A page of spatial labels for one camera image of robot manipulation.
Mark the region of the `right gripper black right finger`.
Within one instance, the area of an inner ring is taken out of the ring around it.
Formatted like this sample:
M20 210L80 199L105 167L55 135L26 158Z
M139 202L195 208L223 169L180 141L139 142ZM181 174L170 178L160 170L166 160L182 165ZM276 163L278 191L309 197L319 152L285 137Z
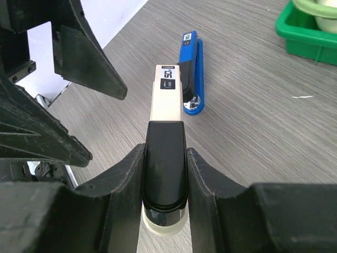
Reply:
M336 252L336 185L244 187L187 151L194 252Z

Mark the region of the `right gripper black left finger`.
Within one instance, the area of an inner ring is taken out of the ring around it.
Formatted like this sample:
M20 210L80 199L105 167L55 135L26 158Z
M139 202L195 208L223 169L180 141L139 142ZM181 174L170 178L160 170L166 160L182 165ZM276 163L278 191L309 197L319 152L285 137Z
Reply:
M144 145L71 190L1 183L1 252L136 252Z

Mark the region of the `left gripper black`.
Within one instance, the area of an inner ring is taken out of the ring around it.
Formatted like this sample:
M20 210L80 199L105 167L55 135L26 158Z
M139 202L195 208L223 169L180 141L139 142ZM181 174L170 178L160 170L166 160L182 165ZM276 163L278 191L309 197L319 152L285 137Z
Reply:
M31 74L27 30L44 23L32 1L1 1L1 181L76 184L69 166L91 152L16 82ZM98 43L80 1L51 1L54 71L63 79L123 100L127 86Z

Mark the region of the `beige stapler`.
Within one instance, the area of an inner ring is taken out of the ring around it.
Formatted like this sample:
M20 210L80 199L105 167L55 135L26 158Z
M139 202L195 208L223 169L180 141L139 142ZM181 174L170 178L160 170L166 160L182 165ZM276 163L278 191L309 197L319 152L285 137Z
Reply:
M157 65L142 175L147 229L172 236L187 221L188 171L182 83L178 65Z

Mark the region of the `green plastic tray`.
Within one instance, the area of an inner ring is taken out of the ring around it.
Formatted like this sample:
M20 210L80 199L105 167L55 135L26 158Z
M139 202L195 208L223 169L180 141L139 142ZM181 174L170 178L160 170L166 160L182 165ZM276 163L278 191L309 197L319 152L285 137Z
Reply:
M319 29L315 17L298 10L289 1L275 23L289 54L336 65L336 34Z

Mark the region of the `blue stapler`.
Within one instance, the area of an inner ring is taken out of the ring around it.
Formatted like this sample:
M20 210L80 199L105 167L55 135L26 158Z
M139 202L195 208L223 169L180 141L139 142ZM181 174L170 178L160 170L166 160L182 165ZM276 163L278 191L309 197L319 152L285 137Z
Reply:
M180 66L184 112L197 115L205 105L203 41L197 31L183 34L177 64Z

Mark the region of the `white radish toy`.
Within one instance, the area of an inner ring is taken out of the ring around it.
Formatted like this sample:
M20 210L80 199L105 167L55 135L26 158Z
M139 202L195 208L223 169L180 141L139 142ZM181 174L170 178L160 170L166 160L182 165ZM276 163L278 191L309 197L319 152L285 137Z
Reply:
M320 30L336 34L336 1L293 0L292 3L298 10L313 16Z

